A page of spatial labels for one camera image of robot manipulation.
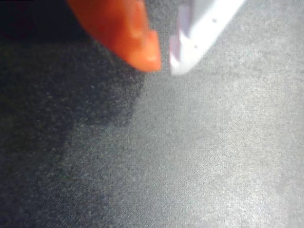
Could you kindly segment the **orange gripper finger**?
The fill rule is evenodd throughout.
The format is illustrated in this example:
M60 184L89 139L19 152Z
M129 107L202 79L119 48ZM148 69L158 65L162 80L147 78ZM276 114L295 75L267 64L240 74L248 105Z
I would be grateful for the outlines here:
M143 0L69 0L82 28L137 70L161 69L157 32L149 28Z

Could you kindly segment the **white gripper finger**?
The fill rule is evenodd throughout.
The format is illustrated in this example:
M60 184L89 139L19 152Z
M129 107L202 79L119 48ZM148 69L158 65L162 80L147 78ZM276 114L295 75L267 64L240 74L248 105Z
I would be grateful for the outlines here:
M178 8L176 34L170 36L170 74L191 71L218 39L244 0L186 0Z

